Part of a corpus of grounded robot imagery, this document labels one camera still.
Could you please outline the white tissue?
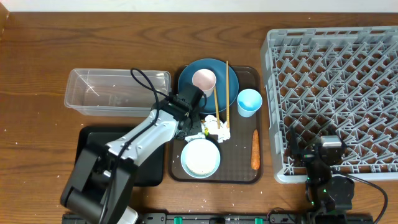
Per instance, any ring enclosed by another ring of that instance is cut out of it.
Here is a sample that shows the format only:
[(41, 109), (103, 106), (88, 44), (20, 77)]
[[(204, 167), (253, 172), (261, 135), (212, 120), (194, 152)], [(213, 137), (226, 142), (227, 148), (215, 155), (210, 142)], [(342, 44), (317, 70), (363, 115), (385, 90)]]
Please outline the white tissue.
[(184, 140), (186, 140), (186, 142), (190, 142), (190, 141), (193, 141), (193, 140), (196, 140), (196, 139), (205, 139), (205, 138), (206, 138), (205, 134), (197, 133), (197, 134), (194, 134), (194, 135), (185, 136)]
[(230, 139), (230, 129), (227, 127), (227, 123), (222, 121), (218, 122), (216, 116), (208, 115), (203, 120), (203, 128), (205, 135), (216, 135), (218, 137), (218, 143), (225, 142)]

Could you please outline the green yellow snack wrapper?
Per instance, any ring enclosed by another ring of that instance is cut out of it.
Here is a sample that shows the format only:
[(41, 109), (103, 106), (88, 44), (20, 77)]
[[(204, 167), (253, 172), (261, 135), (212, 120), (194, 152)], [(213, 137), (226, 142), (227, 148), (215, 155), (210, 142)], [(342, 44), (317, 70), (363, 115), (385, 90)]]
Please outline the green yellow snack wrapper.
[(205, 124), (204, 121), (201, 122), (201, 128), (202, 128), (202, 133), (203, 133), (205, 136), (209, 135), (208, 128), (206, 127), (206, 124)]

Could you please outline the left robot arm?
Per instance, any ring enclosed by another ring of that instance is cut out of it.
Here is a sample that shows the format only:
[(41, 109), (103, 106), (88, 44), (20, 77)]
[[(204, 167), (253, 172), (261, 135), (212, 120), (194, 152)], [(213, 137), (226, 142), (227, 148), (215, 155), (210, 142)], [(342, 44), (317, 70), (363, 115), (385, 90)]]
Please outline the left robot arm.
[(156, 100), (149, 116), (124, 136), (104, 146), (86, 145), (60, 203), (88, 223), (137, 222), (129, 199), (139, 167), (161, 145), (191, 131), (202, 97), (198, 90)]

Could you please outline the pile of white rice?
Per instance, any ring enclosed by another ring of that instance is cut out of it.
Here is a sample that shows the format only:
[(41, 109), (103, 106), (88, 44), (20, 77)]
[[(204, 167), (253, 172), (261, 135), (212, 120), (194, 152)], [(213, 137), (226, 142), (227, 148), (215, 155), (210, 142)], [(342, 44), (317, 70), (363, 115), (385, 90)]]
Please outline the pile of white rice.
[(216, 166), (217, 153), (212, 148), (190, 147), (186, 153), (187, 168), (196, 175), (207, 175)]

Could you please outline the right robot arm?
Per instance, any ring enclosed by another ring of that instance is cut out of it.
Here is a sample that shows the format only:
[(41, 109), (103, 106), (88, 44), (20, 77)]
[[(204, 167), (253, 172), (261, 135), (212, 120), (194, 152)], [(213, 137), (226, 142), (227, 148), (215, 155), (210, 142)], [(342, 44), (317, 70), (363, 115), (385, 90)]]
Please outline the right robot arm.
[(346, 211), (352, 209), (354, 182), (344, 176), (334, 176), (332, 166), (341, 162), (347, 145), (334, 130), (321, 136), (307, 148), (299, 146), (297, 134), (290, 128), (291, 156), (304, 166), (307, 173), (305, 194), (312, 208), (297, 219), (297, 223), (347, 223)]

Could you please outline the light blue bowl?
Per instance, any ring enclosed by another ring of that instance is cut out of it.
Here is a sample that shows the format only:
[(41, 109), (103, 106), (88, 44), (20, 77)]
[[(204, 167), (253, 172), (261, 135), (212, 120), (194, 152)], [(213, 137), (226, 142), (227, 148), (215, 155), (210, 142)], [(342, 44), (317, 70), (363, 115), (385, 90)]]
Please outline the light blue bowl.
[(183, 170), (195, 179), (212, 176), (219, 168), (221, 154), (217, 146), (207, 139), (195, 139), (182, 149), (180, 161)]

